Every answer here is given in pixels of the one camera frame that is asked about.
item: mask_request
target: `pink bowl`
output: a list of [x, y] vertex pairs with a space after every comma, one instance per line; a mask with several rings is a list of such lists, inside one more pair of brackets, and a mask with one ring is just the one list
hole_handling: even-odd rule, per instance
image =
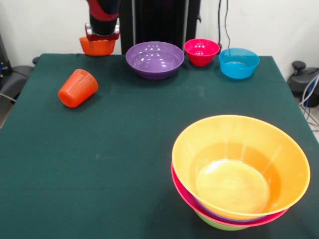
[[184, 44], [185, 52], [195, 66], [206, 66], [217, 55], [219, 45], [208, 39], [191, 39]]
[[225, 223], [222, 221], [219, 221], [215, 218], [212, 218], [209, 214], [207, 214], [207, 212], [203, 209], [203, 207], [201, 207], [197, 201], [195, 200], [195, 198], [184, 188], [184, 186], [182, 185], [182, 183], [180, 182], [180, 180], [178, 179], [177, 175], [175, 174], [173, 165], [171, 166], [171, 175], [173, 178], [173, 182], [174, 185], [178, 191], [178, 193], [180, 194], [180, 196], [184, 199], [184, 201], [191, 207], [193, 208], [197, 213], [201, 214], [202, 216], [216, 222], [219, 224], [223, 224], [223, 225], [227, 225], [227, 226], [235, 226], [235, 227], [257, 227], [257, 226], [261, 226], [267, 223], [270, 223], [276, 219], [278, 219], [279, 217], [281, 217], [283, 214], [286, 213], [286, 211], [288, 211], [288, 209], [281, 211], [279, 213], [275, 213], [275, 214], [271, 214], [271, 215], [267, 215], [265, 217], [262, 217], [254, 222], [251, 223], [247, 223], [247, 224], [231, 224], [231, 223]]

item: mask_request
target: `purple bowl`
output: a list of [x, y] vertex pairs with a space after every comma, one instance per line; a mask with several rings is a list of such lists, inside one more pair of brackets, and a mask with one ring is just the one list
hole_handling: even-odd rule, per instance
[[198, 203], [198, 205], [200, 205], [205, 212], [207, 212], [207, 214], [212, 217], [215, 218], [219, 221], [225, 222], [225, 223], [230, 223], [230, 224], [249, 224], [249, 223], [253, 223], [253, 222], [258, 222], [260, 219], [264, 218], [265, 216], [259, 217], [259, 218], [254, 218], [254, 219], [249, 219], [249, 220], [235, 220], [235, 219], [229, 219], [229, 218], [225, 218], [222, 217], [220, 215], [217, 215], [215, 213], [213, 213], [211, 210], [209, 210], [208, 208], [206, 208], [204, 205], [202, 205], [195, 197], [194, 199], [196, 200], [196, 202]]
[[184, 53], [170, 43], [149, 41], [132, 46], [126, 61], [138, 75], [157, 81], [175, 73], [184, 61]]

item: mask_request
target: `dark green cloth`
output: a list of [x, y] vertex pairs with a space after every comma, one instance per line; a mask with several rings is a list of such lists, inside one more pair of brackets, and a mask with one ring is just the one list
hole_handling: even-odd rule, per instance
[[[77, 68], [95, 76], [99, 91], [69, 109], [57, 92]], [[173, 186], [174, 140], [220, 114], [272, 123], [307, 154], [306, 195], [269, 225], [216, 230]], [[42, 55], [0, 146], [1, 239], [319, 238], [319, 145], [272, 57], [243, 81], [223, 76], [216, 59], [203, 68], [185, 60], [171, 78], [150, 82], [124, 56]]]

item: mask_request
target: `green bowl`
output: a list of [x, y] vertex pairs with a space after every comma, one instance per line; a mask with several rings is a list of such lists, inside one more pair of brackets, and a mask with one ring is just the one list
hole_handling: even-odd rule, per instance
[[239, 230], [243, 230], [246, 229], [245, 227], [232, 227], [232, 226], [226, 226], [220, 223], [216, 223], [204, 216], [202, 216], [201, 214], [199, 214], [198, 212], [196, 212], [196, 214], [207, 224], [209, 224], [210, 226], [220, 229], [220, 230], [224, 230], [224, 231], [239, 231]]

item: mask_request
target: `bowl rim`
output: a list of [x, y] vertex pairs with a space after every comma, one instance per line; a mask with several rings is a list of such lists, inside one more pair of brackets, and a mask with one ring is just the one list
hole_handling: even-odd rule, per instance
[[[175, 177], [174, 177], [174, 174], [176, 175], [176, 178], [177, 180], [180, 182], [175, 170], [174, 170], [174, 167], [173, 167], [173, 164], [171, 164], [171, 176], [172, 176], [172, 180], [173, 180], [173, 184], [178, 192], [178, 194], [181, 196], [181, 198], [197, 213], [201, 214], [203, 217], [207, 218], [208, 220], [210, 221], [214, 221], [216, 223], [219, 223], [219, 224], [222, 224], [222, 225], [226, 225], [226, 226], [231, 226], [231, 227], [257, 227], [257, 226], [262, 226], [262, 225], [265, 225], [265, 224], [268, 224], [268, 223], [271, 223], [275, 220], [277, 220], [278, 218], [280, 218], [282, 215], [284, 215], [289, 208], [283, 210], [283, 211], [280, 211], [278, 213], [274, 213], [276, 214], [274, 217], [272, 218], [267, 218], [269, 216], [273, 216], [274, 214], [271, 214], [271, 215], [267, 215], [265, 216], [264, 218], [260, 219], [260, 220], [263, 220], [262, 222], [250, 222], [250, 223], [246, 223], [246, 224], [235, 224], [235, 223], [225, 223], [225, 222], [222, 222], [218, 219], [215, 219], [215, 218], [212, 218], [210, 215], [207, 215], [206, 212], [199, 206], [199, 208], [202, 209], [199, 210], [198, 208], [196, 208], [195, 205], [193, 205], [189, 200], [186, 199], [185, 195], [181, 192], [180, 190], [180, 187], [177, 186], [177, 183], [176, 183], [176, 180], [175, 180]], [[192, 197], [193, 195], [184, 187], [184, 185], [180, 182], [181, 184], [181, 187], [184, 188]]]
[[251, 68], [256, 68], [256, 67], [259, 65], [259, 63], [260, 63], [260, 57], [259, 57], [255, 52], [253, 52], [253, 51], [251, 51], [251, 50], [248, 50], [248, 49], [245, 49], [245, 48], [239, 48], [239, 47], [227, 48], [227, 49], [225, 49], [225, 50], [222, 50], [222, 51], [219, 53], [219, 56], [218, 56], [219, 62], [226, 63], [225, 61], [222, 60], [222, 55], [223, 55], [223, 53], [225, 53], [226, 51], [230, 51], [230, 50], [245, 50], [245, 51], [247, 51], [247, 52], [249, 52], [249, 53], [252, 53], [254, 56], [256, 56], [257, 59], [258, 59], [257, 63], [254, 64], [253, 66], [249, 66], [249, 67], [248, 67], [249, 69], [251, 69]]
[[262, 121], [260, 119], [256, 119], [256, 118], [253, 118], [253, 117], [248, 117], [248, 116], [241, 116], [241, 115], [218, 115], [218, 116], [211, 116], [211, 117], [207, 117], [207, 118], [203, 118], [201, 120], [198, 120], [194, 123], [192, 123], [191, 125], [189, 125], [188, 127], [186, 127], [180, 134], [179, 136], [177, 137], [177, 139], [175, 140], [175, 143], [173, 145], [173, 149], [172, 149], [172, 166], [173, 168], [175, 169], [175, 159], [174, 159], [174, 152], [175, 152], [175, 149], [176, 149], [176, 143], [178, 141], [181, 140], [181, 137], [183, 136], [184, 132], [189, 130], [191, 127], [193, 127], [194, 125], [196, 124], [199, 124], [203, 121], [207, 121], [207, 120], [210, 120], [210, 119], [215, 119], [215, 118], [233, 118], [233, 117], [236, 117], [236, 118], [246, 118], [246, 119], [250, 119], [250, 120], [254, 120], [254, 121], [258, 121], [262, 124], [265, 124], [267, 126], [270, 126], [272, 127], [273, 129], [275, 129], [276, 131], [278, 131], [279, 133], [283, 133], [295, 146], [296, 148], [299, 150], [299, 152], [303, 155], [303, 159], [305, 161], [305, 164], [306, 164], [306, 168], [307, 168], [307, 181], [306, 181], [306, 185], [305, 185], [305, 188], [303, 189], [303, 191], [300, 193], [300, 195], [298, 197], [296, 197], [296, 199], [294, 201], [292, 201], [290, 204], [288, 204], [287, 206], [281, 208], [281, 209], [278, 209], [278, 210], [275, 210], [275, 211], [271, 211], [271, 212], [266, 212], [266, 213], [254, 213], [254, 214], [250, 214], [250, 213], [239, 213], [239, 212], [233, 212], [233, 211], [230, 211], [230, 210], [227, 210], [227, 209], [223, 209], [223, 208], [220, 208], [220, 207], [217, 207], [217, 206], [214, 206], [212, 205], [211, 203], [205, 201], [205, 200], [202, 200], [202, 199], [199, 199], [198, 196], [196, 195], [196, 193], [194, 193], [193, 191], [191, 191], [185, 183], [182, 182], [181, 180], [181, 177], [180, 175], [176, 172], [175, 170], [175, 173], [178, 177], [178, 179], [180, 180], [181, 184], [185, 187], [185, 189], [191, 194], [193, 195], [195, 198], [199, 199], [200, 201], [202, 201], [203, 203], [209, 205], [210, 207], [212, 208], [216, 208], [220, 211], [223, 211], [223, 212], [226, 212], [226, 213], [229, 213], [229, 214], [233, 214], [233, 215], [237, 215], [237, 216], [242, 216], [242, 217], [262, 217], [262, 216], [267, 216], [267, 215], [270, 215], [270, 214], [275, 214], [275, 213], [279, 213], [285, 209], [288, 209], [290, 208], [291, 206], [293, 206], [294, 204], [296, 204], [302, 197], [303, 195], [306, 193], [307, 189], [308, 189], [308, 186], [309, 186], [309, 183], [310, 183], [310, 176], [311, 176], [311, 172], [310, 172], [310, 166], [309, 166], [309, 162], [308, 162], [308, 159], [305, 155], [305, 153], [303, 152], [303, 150], [301, 149], [301, 147], [294, 141], [294, 139], [292, 139], [287, 133], [285, 133], [283, 130], [277, 128], [276, 126], [268, 123], [268, 122], [265, 122], [265, 121]]
[[[136, 67], [134, 67], [133, 65], [131, 65], [128, 61], [128, 53], [133, 51], [133, 49], [139, 45], [142, 45], [142, 44], [150, 44], [150, 43], [164, 43], [164, 44], [167, 44], [167, 45], [171, 45], [172, 47], [176, 48], [180, 53], [181, 53], [181, 56], [183, 57], [182, 60], [180, 61], [180, 63], [174, 67], [173, 69], [170, 69], [170, 70], [167, 70], [167, 71], [161, 71], [161, 72], [157, 72], [157, 71], [145, 71], [145, 70], [141, 70], [141, 69], [138, 69]], [[141, 43], [138, 43], [138, 44], [135, 44], [133, 46], [131, 46], [128, 51], [126, 52], [125, 54], [125, 59], [126, 59], [126, 62], [129, 64], [129, 66], [131, 66], [133, 69], [139, 71], [139, 72], [143, 72], [143, 73], [156, 73], [156, 74], [161, 74], [161, 73], [165, 73], [165, 72], [170, 72], [170, 71], [174, 71], [176, 70], [178, 67], [180, 67], [184, 60], [185, 60], [185, 55], [184, 55], [184, 52], [178, 47], [178, 46], [175, 46], [174, 44], [171, 44], [171, 43], [168, 43], [168, 42], [164, 42], [164, 41], [145, 41], [145, 42], [141, 42]]]
[[185, 44], [184, 44], [184, 50], [185, 50], [185, 52], [187, 53], [187, 54], [189, 54], [189, 55], [192, 55], [192, 56], [198, 56], [198, 55], [195, 55], [195, 54], [193, 54], [193, 53], [191, 53], [191, 52], [189, 52], [187, 49], [186, 49], [186, 44], [188, 44], [188, 43], [190, 43], [190, 42], [192, 42], [192, 41], [195, 41], [195, 40], [205, 40], [205, 41], [210, 41], [210, 42], [212, 42], [212, 43], [214, 43], [214, 44], [216, 44], [217, 46], [218, 46], [218, 51], [216, 51], [215, 53], [213, 53], [213, 54], [209, 54], [209, 55], [201, 55], [201, 56], [215, 56], [215, 55], [217, 55], [217, 53], [220, 51], [220, 46], [218, 45], [218, 43], [217, 42], [214, 42], [214, 41], [212, 41], [212, 40], [209, 40], [209, 39], [205, 39], [205, 38], [194, 38], [194, 39], [191, 39], [191, 40], [188, 40], [187, 42], [185, 42]]

